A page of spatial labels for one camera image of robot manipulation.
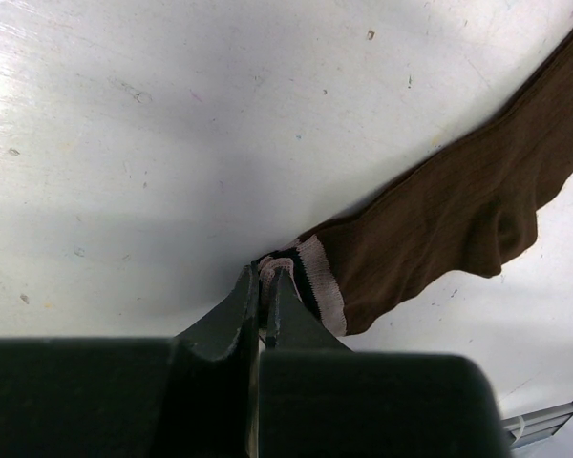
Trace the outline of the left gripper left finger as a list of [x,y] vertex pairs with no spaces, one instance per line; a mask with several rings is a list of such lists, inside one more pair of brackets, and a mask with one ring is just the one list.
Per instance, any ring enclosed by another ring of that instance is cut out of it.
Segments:
[[0,339],[0,457],[246,457],[258,276],[161,338]]

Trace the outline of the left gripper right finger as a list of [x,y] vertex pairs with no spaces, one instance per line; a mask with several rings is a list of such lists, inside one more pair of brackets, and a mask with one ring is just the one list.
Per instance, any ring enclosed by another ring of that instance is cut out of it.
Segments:
[[263,457],[506,457],[485,375],[450,354],[355,352],[280,270],[259,365]]

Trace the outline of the dark brown sock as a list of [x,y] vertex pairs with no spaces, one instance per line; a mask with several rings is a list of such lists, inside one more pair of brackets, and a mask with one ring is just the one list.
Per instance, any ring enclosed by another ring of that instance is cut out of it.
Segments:
[[358,211],[259,261],[260,307],[289,273],[334,336],[367,331],[451,271],[483,278],[532,246],[538,211],[573,174],[573,30],[486,123]]

